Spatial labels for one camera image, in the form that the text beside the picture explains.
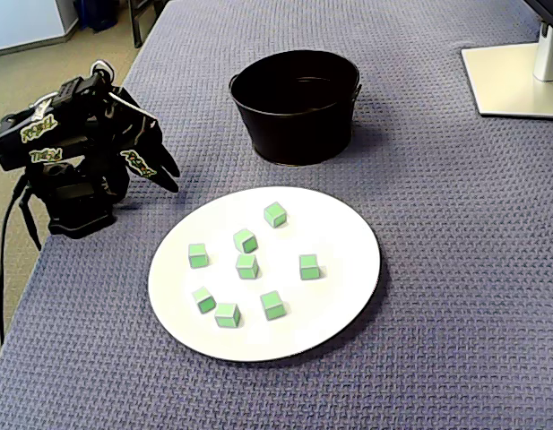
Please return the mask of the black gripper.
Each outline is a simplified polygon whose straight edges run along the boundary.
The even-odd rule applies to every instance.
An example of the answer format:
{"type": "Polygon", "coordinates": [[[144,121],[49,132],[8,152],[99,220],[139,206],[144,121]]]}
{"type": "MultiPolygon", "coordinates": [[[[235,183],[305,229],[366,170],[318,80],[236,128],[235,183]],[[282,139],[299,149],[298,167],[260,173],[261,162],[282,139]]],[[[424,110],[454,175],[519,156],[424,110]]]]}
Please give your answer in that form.
{"type": "Polygon", "coordinates": [[[126,89],[112,89],[108,101],[103,154],[117,155],[121,151],[127,167],[134,174],[176,193],[178,185],[171,176],[180,173],[176,161],[163,144],[157,117],[141,108],[126,89]],[[138,151],[145,152],[156,164],[149,164],[138,151]]]}

